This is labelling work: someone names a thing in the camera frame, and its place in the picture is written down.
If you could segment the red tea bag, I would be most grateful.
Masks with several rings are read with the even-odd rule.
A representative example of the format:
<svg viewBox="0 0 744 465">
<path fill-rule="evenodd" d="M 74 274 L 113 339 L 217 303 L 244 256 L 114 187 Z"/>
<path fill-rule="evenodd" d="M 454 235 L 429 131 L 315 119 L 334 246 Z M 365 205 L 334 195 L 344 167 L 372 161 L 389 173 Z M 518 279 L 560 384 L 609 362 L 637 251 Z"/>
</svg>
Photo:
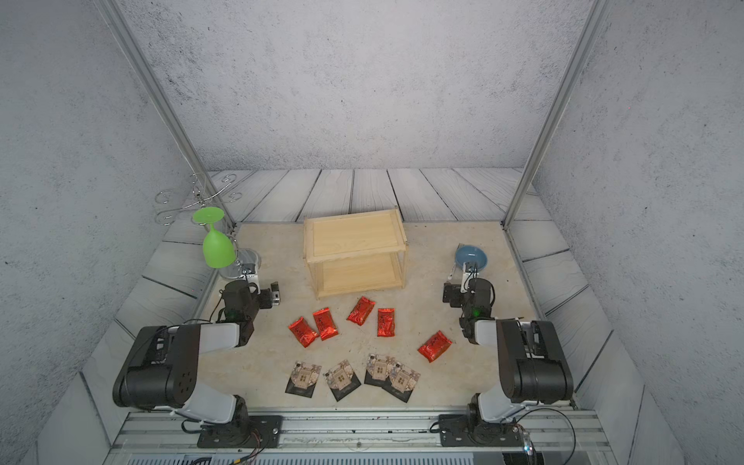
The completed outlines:
<svg viewBox="0 0 744 465">
<path fill-rule="evenodd" d="M 451 348 L 453 341 L 443 333 L 443 331 L 437 331 L 429 337 L 420 348 L 418 352 L 427 359 L 429 363 L 435 362 L 437 358 L 440 358 L 449 348 Z"/>
<path fill-rule="evenodd" d="M 376 305 L 376 302 L 373 300 L 370 300 L 366 296 L 362 296 L 353 310 L 350 312 L 349 316 L 347 317 L 347 320 L 349 322 L 352 322 L 358 326 L 363 326 L 365 322 L 367 321 L 369 315 L 371 314 L 372 310 L 374 309 Z"/>
<path fill-rule="evenodd" d="M 314 312 L 313 318 L 320 338 L 323 341 L 339 335 L 339 331 L 331 315 L 331 310 L 328 307 Z"/>
<path fill-rule="evenodd" d="M 395 309 L 380 308 L 378 310 L 378 337 L 395 337 Z"/>
<path fill-rule="evenodd" d="M 317 331 L 308 324 L 304 317 L 300 317 L 294 323 L 291 323 L 289 329 L 303 348 L 310 346 L 319 337 Z"/>
</svg>

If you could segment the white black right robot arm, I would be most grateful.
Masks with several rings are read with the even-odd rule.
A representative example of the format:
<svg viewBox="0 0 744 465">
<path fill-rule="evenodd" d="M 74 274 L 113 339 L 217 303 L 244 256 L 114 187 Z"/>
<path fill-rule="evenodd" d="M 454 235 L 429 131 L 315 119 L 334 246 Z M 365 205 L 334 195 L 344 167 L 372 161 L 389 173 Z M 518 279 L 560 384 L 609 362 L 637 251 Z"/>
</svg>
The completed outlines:
<svg viewBox="0 0 744 465">
<path fill-rule="evenodd" d="M 476 393 L 462 416 L 442 415 L 430 431 L 446 448 L 519 447 L 534 457 L 530 433 L 521 425 L 529 413 L 573 397 L 573 375 L 553 323 L 497 319 L 494 286 L 480 277 L 465 285 L 446 283 L 443 302 L 459 309 L 463 336 L 498 356 L 499 384 Z"/>
</svg>

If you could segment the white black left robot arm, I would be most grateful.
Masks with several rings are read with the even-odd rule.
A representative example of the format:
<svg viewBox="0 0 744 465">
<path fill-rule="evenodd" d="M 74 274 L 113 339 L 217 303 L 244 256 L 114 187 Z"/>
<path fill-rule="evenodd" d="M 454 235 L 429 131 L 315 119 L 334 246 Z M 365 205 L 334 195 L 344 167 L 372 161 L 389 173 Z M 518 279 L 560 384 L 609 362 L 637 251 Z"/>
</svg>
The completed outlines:
<svg viewBox="0 0 744 465">
<path fill-rule="evenodd" d="M 200 449 L 251 449 L 250 457 L 279 445 L 281 416 L 250 416 L 245 400 L 198 380 L 200 356 L 245 346 L 260 310 L 281 302 L 279 284 L 262 290 L 246 280 L 228 283 L 218 320 L 143 327 L 114 381 L 112 400 L 121 408 L 168 411 L 193 422 Z"/>
</svg>

